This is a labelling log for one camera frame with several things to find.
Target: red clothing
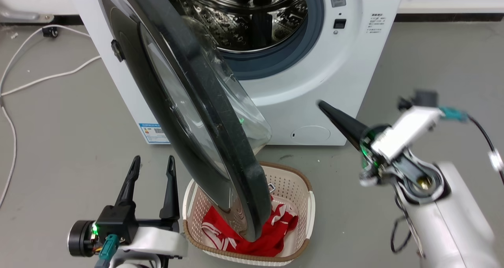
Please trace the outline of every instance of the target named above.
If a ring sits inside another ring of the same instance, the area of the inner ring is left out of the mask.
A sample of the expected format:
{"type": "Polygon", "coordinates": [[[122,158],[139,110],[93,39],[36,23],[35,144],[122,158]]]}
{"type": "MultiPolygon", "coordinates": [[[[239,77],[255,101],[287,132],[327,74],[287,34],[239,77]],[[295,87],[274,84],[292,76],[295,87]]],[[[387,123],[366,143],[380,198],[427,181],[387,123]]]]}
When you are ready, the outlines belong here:
{"type": "Polygon", "coordinates": [[[203,218],[201,228],[217,249],[275,257],[283,250],[285,234],[296,228],[297,220],[297,213],[289,205],[273,201],[271,216],[263,226],[261,237],[254,242],[248,242],[234,232],[214,207],[203,218]]]}

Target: white cable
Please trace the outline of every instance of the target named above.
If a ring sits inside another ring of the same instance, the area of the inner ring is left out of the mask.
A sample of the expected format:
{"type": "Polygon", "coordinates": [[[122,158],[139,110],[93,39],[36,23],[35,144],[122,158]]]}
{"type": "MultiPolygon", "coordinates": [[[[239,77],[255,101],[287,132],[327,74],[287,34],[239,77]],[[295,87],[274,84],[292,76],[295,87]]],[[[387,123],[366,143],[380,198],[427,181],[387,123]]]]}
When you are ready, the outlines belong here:
{"type": "Polygon", "coordinates": [[[87,37],[90,37],[88,34],[86,33],[83,33],[83,32],[80,32],[80,31],[77,31],[77,30],[74,30],[74,29],[71,29],[71,28],[68,28],[68,27],[65,27],[65,26],[60,26],[59,24],[49,24],[47,26],[44,26],[44,27],[41,27],[39,29],[37,29],[34,33],[32,33],[22,44],[21,46],[19,47],[18,51],[16,51],[16,53],[14,54],[14,56],[12,56],[11,60],[9,61],[9,63],[7,64],[7,67],[5,68],[5,71],[4,71],[4,74],[2,75],[2,78],[0,79],[0,105],[2,107],[2,111],[4,112],[4,115],[5,115],[5,118],[7,118],[7,121],[9,122],[9,124],[11,125],[11,129],[12,129],[12,135],[14,137],[14,155],[12,157],[12,165],[11,165],[11,171],[9,172],[9,176],[7,177],[7,182],[5,184],[5,187],[4,187],[4,192],[2,192],[2,198],[0,198],[0,208],[2,208],[2,205],[4,203],[4,199],[5,199],[5,196],[7,195],[7,190],[9,189],[9,185],[11,184],[11,179],[12,179],[12,175],[14,173],[14,167],[16,166],[16,158],[17,158],[17,153],[18,153],[18,137],[16,135],[16,129],[14,128],[14,124],[12,123],[12,120],[11,118],[9,117],[9,115],[7,114],[7,111],[5,110],[5,106],[3,105],[3,102],[2,102],[2,96],[5,96],[5,95],[8,95],[8,94],[12,94],[14,92],[17,92],[19,90],[22,90],[22,89],[25,89],[25,88],[28,88],[32,85],[35,85],[36,83],[40,83],[40,82],[43,82],[45,80],[49,80],[51,78],[56,78],[58,76],[65,76],[65,75],[68,75],[68,74],[73,74],[79,70],[81,70],[82,68],[86,67],[86,65],[90,64],[91,62],[93,62],[94,60],[97,60],[99,58],[101,58],[101,56],[96,56],[90,60],[88,60],[86,63],[84,63],[83,65],[79,66],[77,69],[73,70],[73,71],[70,71],[70,72],[65,72],[65,73],[61,73],[61,74],[55,74],[55,75],[52,75],[52,76],[46,76],[42,79],[38,79],[36,81],[33,81],[31,83],[28,83],[26,85],[23,85],[23,86],[20,86],[18,88],[15,88],[14,90],[10,90],[8,92],[5,92],[5,93],[2,93],[2,86],[4,84],[4,80],[5,80],[5,77],[7,75],[7,73],[9,72],[9,67],[11,66],[12,62],[14,61],[14,58],[16,58],[16,56],[18,55],[19,51],[25,46],[25,44],[34,36],[36,35],[39,31],[41,31],[43,28],[50,28],[50,27],[58,27],[58,28],[62,28],[62,29],[66,29],[66,30],[69,30],[69,31],[73,31],[74,33],[78,33],[78,34],[81,34],[81,35],[84,35],[84,36],[87,36],[87,37]]]}
{"type": "Polygon", "coordinates": [[[95,60],[98,60],[98,59],[100,59],[100,58],[101,58],[101,56],[96,56],[96,57],[93,57],[93,58],[91,58],[90,60],[87,60],[87,61],[86,61],[86,63],[84,63],[83,65],[81,65],[81,66],[77,67],[77,69],[75,69],[75,70],[68,71],[68,72],[65,72],[65,73],[60,73],[60,74],[54,74],[54,75],[51,75],[51,76],[45,76],[44,78],[41,78],[41,79],[35,80],[35,81],[31,82],[31,83],[27,83],[26,85],[23,85],[23,86],[17,87],[17,88],[15,88],[15,89],[13,89],[13,90],[7,91],[7,92],[2,93],[2,94],[0,94],[0,95],[1,95],[1,96],[6,96],[6,95],[9,95],[9,94],[15,93],[15,92],[17,92],[17,91],[20,91],[20,90],[22,90],[22,89],[26,89],[26,88],[28,88],[28,87],[30,87],[30,86],[33,86],[33,85],[35,85],[35,84],[37,84],[37,83],[40,83],[40,82],[43,82],[43,81],[45,81],[45,80],[49,80],[49,79],[56,78],[56,77],[59,77],[59,76],[66,76],[66,75],[69,75],[69,74],[73,74],[73,73],[75,73],[75,72],[77,72],[77,71],[81,70],[82,68],[86,67],[86,66],[87,66],[88,64],[90,64],[91,62],[93,62],[93,61],[95,61],[95,60]]]}
{"type": "Polygon", "coordinates": [[[0,208],[2,208],[2,204],[4,203],[5,196],[7,195],[7,189],[9,189],[9,185],[11,184],[12,174],[14,173],[14,166],[16,165],[16,157],[18,153],[18,137],[16,136],[16,129],[14,129],[14,124],[12,124],[11,118],[7,115],[5,108],[2,106],[2,110],[4,112],[5,118],[9,121],[12,129],[12,136],[14,137],[14,155],[12,157],[12,166],[11,171],[9,172],[9,177],[7,177],[7,182],[5,183],[4,192],[2,193],[2,198],[0,198],[0,208]]]}

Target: stainless steel drum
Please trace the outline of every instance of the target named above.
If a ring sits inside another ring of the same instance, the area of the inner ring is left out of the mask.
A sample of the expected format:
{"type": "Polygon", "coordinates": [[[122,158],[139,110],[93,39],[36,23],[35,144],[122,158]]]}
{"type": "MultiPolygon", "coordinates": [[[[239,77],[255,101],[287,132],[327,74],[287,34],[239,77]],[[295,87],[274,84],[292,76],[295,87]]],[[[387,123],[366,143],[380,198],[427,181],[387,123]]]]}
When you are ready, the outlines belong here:
{"type": "Polygon", "coordinates": [[[181,15],[203,23],[216,46],[257,52],[288,39],[301,26],[305,0],[170,0],[181,15]]]}

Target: door glass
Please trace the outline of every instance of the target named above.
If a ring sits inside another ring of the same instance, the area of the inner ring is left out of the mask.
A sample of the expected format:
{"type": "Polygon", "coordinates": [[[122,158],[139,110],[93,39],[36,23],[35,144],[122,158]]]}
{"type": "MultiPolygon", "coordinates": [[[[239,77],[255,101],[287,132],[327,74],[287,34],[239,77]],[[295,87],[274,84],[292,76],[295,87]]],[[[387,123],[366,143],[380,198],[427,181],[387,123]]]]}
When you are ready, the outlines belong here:
{"type": "Polygon", "coordinates": [[[182,118],[181,123],[187,136],[194,139],[195,144],[199,144],[207,156],[207,160],[211,160],[220,173],[225,178],[229,178],[222,158],[182,83],[143,24],[140,25],[140,33],[152,66],[182,118]]]}
{"type": "Polygon", "coordinates": [[[226,92],[227,98],[231,102],[234,112],[236,112],[236,116],[243,127],[243,131],[245,131],[252,151],[254,151],[254,154],[257,154],[272,137],[270,125],[234,77],[224,58],[217,51],[211,35],[209,35],[205,26],[194,18],[187,16],[183,16],[182,18],[196,38],[198,38],[209,67],[211,67],[216,79],[226,92]]]}

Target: black cable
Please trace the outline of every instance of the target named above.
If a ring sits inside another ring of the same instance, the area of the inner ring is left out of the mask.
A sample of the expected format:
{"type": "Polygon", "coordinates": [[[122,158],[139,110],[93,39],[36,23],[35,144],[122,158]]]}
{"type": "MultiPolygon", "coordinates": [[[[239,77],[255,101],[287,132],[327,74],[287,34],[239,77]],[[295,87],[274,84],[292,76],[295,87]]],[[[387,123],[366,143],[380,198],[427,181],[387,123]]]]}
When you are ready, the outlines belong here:
{"type": "MultiPolygon", "coordinates": [[[[479,122],[477,122],[477,120],[474,119],[474,117],[468,115],[467,118],[470,121],[472,121],[472,123],[474,123],[474,125],[476,125],[479,128],[479,131],[481,131],[481,134],[483,134],[486,142],[488,143],[488,146],[490,147],[490,151],[495,153],[495,147],[493,147],[493,143],[490,140],[490,137],[488,137],[488,134],[486,134],[486,131],[483,129],[483,126],[481,126],[481,124],[479,124],[479,122]]],[[[504,184],[504,172],[502,171],[502,169],[499,171],[499,175],[500,175],[500,180],[502,180],[502,184],[504,184]]]]}
{"type": "Polygon", "coordinates": [[[394,239],[396,238],[396,231],[397,231],[397,227],[399,225],[399,222],[407,220],[407,218],[409,218],[409,216],[408,216],[408,212],[406,212],[406,210],[399,204],[399,200],[397,199],[397,196],[394,198],[394,201],[396,202],[397,207],[404,214],[404,216],[396,218],[396,221],[394,221],[394,228],[392,228],[392,234],[390,235],[390,249],[395,254],[398,254],[399,252],[404,250],[406,248],[406,246],[408,245],[408,243],[411,239],[411,231],[408,232],[408,236],[406,236],[406,239],[403,241],[403,243],[398,248],[396,248],[396,246],[394,245],[394,239]]]}
{"type": "Polygon", "coordinates": [[[399,246],[398,248],[395,247],[394,245],[394,238],[396,237],[396,231],[397,231],[397,226],[399,225],[399,222],[400,221],[405,221],[406,220],[406,217],[405,216],[402,216],[400,218],[397,218],[396,221],[394,221],[394,228],[392,229],[392,234],[390,236],[390,249],[392,250],[392,252],[394,252],[395,254],[398,254],[399,252],[401,252],[404,248],[406,248],[406,245],[408,245],[408,242],[409,240],[411,239],[411,231],[408,232],[408,236],[406,237],[406,239],[403,241],[403,243],[401,244],[401,246],[399,246]]]}

